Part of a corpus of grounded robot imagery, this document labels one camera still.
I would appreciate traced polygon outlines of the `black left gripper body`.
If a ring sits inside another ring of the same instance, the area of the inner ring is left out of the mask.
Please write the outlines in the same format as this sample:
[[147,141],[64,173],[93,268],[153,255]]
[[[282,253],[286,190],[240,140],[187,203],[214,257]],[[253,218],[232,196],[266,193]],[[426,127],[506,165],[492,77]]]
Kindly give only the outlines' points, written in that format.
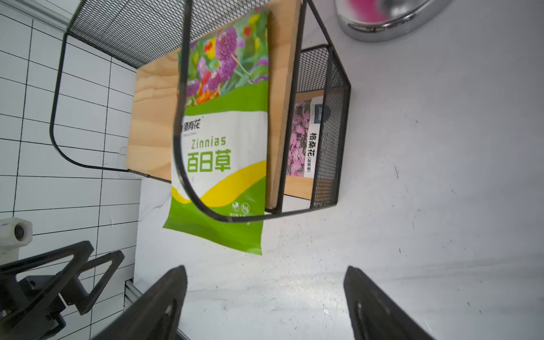
[[58,295],[45,307],[33,302],[52,280],[52,276],[1,279],[2,339],[50,339],[66,327],[62,317],[66,305]]

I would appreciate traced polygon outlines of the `green zinnia seed bag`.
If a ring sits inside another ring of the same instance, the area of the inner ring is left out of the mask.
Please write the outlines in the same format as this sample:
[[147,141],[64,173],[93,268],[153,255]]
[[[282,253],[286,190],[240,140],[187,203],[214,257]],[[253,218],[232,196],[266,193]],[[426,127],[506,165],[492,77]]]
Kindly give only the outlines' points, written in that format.
[[171,177],[168,230],[202,237],[241,252],[262,253],[269,122],[269,11],[259,7],[190,43],[181,156],[197,197],[220,222],[191,201]]

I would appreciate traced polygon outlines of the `purple flower seed bag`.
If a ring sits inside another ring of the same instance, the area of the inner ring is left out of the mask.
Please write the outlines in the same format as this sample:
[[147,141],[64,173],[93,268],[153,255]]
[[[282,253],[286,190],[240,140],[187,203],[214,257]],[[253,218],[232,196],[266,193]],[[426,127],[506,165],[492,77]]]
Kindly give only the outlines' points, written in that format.
[[287,175],[314,178],[323,109],[323,96],[299,100],[291,126]]

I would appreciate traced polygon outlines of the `black wire wooden shelf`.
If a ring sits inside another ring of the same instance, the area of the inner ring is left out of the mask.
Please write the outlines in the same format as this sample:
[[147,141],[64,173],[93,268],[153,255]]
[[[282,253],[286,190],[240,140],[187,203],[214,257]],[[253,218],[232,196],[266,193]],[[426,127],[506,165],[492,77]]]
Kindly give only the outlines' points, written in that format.
[[283,198],[295,180],[287,175],[289,136],[297,101],[322,96],[324,122],[338,126],[322,140],[334,150],[317,152],[317,178],[303,181],[310,209],[337,204],[343,162],[351,83],[331,41],[303,48],[308,11],[318,16],[312,1],[82,1],[67,25],[65,38],[74,38],[132,67],[147,67],[168,57],[169,66],[147,69],[163,77],[158,92],[170,96],[179,66],[182,38],[201,38],[220,30],[255,7],[269,10],[271,87],[269,151],[265,218],[282,218]]

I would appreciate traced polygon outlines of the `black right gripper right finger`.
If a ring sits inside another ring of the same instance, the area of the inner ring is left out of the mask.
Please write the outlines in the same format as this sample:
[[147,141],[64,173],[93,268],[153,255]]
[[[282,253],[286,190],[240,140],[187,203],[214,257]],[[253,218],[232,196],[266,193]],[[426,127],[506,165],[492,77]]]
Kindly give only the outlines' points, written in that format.
[[348,267],[344,292],[355,339],[432,338],[361,269]]

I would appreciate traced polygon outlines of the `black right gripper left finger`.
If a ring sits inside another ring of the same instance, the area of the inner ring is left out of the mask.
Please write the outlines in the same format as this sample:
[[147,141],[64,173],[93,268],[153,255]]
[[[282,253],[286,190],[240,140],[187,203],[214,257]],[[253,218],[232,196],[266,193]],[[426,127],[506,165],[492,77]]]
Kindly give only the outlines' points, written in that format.
[[184,266],[169,270],[96,339],[182,339],[178,333],[188,287]]

